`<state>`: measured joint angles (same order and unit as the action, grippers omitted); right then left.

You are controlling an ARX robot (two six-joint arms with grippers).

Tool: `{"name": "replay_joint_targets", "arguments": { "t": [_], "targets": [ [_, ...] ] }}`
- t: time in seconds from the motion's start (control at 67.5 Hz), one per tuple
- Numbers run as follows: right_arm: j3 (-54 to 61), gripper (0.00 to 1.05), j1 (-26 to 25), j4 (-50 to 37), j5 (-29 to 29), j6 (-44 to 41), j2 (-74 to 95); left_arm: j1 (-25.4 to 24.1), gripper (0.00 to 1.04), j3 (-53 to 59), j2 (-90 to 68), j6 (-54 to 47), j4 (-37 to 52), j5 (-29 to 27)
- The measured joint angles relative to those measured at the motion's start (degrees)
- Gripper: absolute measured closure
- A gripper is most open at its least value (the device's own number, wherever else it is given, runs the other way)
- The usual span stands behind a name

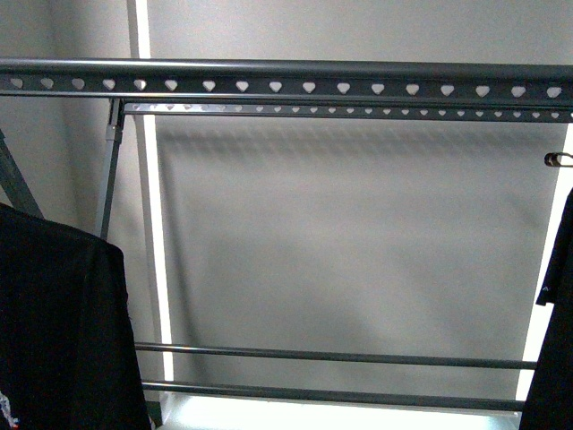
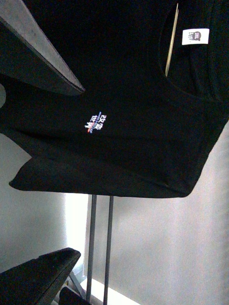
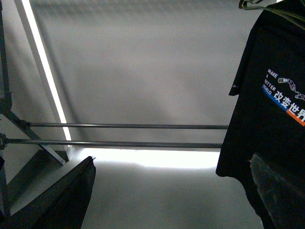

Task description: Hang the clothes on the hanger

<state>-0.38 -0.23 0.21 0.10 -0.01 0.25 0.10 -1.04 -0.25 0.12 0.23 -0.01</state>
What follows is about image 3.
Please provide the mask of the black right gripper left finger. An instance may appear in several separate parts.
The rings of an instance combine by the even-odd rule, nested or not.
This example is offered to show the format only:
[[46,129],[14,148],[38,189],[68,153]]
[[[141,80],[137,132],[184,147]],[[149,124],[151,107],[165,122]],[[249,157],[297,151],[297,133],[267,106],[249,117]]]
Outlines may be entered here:
[[92,196],[96,167],[91,156],[5,219],[2,229],[80,229]]

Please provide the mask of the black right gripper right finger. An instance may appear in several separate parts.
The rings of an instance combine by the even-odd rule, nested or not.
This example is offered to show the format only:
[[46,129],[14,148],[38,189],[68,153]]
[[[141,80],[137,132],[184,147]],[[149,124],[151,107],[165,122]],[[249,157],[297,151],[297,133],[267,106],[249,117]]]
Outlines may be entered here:
[[259,154],[253,154],[250,168],[259,196],[275,227],[303,229],[305,180]]

